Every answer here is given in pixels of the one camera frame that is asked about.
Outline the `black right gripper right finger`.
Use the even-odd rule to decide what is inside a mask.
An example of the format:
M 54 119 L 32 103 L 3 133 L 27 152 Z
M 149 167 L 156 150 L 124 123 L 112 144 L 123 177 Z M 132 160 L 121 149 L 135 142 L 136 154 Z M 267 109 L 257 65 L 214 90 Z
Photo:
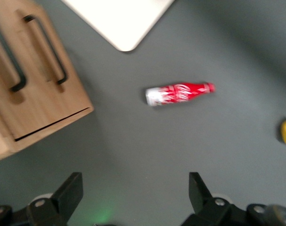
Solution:
M 222 197 L 213 197 L 197 172 L 189 173 L 189 199 L 194 213 L 182 223 L 183 226 L 264 226 L 263 204 L 250 204 L 245 210 Z

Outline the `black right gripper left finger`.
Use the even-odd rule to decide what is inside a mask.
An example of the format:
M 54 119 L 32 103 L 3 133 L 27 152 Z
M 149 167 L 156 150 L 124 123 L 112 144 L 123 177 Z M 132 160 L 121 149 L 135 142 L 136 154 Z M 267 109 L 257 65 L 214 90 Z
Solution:
M 31 226 L 66 226 L 83 197 L 82 173 L 72 173 L 52 194 L 41 195 L 26 207 Z

